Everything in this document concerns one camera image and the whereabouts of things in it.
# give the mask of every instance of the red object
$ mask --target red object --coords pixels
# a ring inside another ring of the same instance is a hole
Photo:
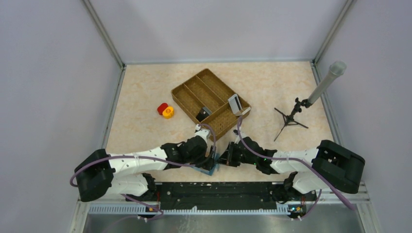
[[[168,107],[167,103],[163,103],[161,104],[158,108],[157,108],[157,112],[159,113],[159,115],[163,115],[163,111]]]

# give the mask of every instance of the black tripod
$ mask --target black tripod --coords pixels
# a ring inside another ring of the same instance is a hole
[[[310,104],[310,103],[308,102],[308,99],[302,100],[302,102],[300,102],[300,101],[299,101],[299,98],[296,98],[296,99],[295,99],[295,102],[296,102],[296,104],[295,104],[295,106],[294,106],[291,114],[288,115],[288,116],[287,116],[286,114],[284,114],[283,112],[281,112],[279,109],[275,108],[276,111],[278,111],[280,114],[282,114],[282,116],[283,116],[283,121],[284,121],[285,124],[283,125],[283,127],[282,127],[282,129],[280,130],[279,134],[276,136],[276,138],[275,138],[273,141],[276,141],[276,139],[279,137],[280,133],[283,131],[283,129],[284,129],[286,126],[289,126],[289,125],[300,125],[300,126],[306,128],[306,129],[309,128],[308,126],[303,125],[303,124],[295,121],[295,120],[293,119],[293,116],[294,116],[296,113],[302,112],[301,106],[304,106],[304,107],[306,107],[306,108],[309,108],[312,104]]]

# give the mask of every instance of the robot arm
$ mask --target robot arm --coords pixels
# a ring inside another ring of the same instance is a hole
[[[237,130],[234,130],[234,133],[237,136],[236,140],[229,143],[218,163],[228,166],[239,166],[241,163],[254,164],[258,170],[268,175],[292,172],[285,180],[285,185],[288,183],[301,194],[328,187],[299,161],[257,157],[240,141]],[[303,151],[278,151],[263,149],[245,133],[241,132],[241,135],[247,146],[261,155],[303,160],[338,190],[352,194],[358,192],[365,160],[334,142],[323,140],[318,147]]]
[[[187,142],[166,143],[151,150],[128,154],[107,154],[105,149],[96,150],[74,170],[77,172],[90,163],[107,159],[76,176],[80,199],[92,201],[109,194],[141,196],[149,186],[155,185],[154,179],[142,172],[178,168],[180,164],[187,163],[195,165],[203,161],[209,136],[209,130],[196,126],[195,136]]]

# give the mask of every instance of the table surface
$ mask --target table surface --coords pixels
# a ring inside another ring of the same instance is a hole
[[[329,124],[320,99],[295,120],[305,124],[286,127],[274,142],[283,126],[282,115],[274,107],[290,114],[296,97],[309,97],[316,87],[309,62],[205,63],[128,65],[114,114],[106,151],[130,153],[150,150],[165,143],[177,143],[193,137],[195,124],[173,101],[171,90],[199,71],[209,68],[223,82],[243,97],[252,107],[243,120],[242,131],[264,149],[283,151],[306,150],[321,140],[332,140]],[[166,102],[175,114],[164,119],[157,107]],[[221,154],[235,136],[228,131],[217,142]],[[190,167],[150,171],[157,182],[258,182],[282,181],[288,174],[265,175],[255,166],[220,165],[213,176]]]

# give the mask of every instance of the yellow object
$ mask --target yellow object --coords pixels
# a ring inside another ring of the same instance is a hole
[[[165,110],[163,110],[163,117],[166,119],[170,119],[174,115],[174,109],[172,106],[167,107]]]

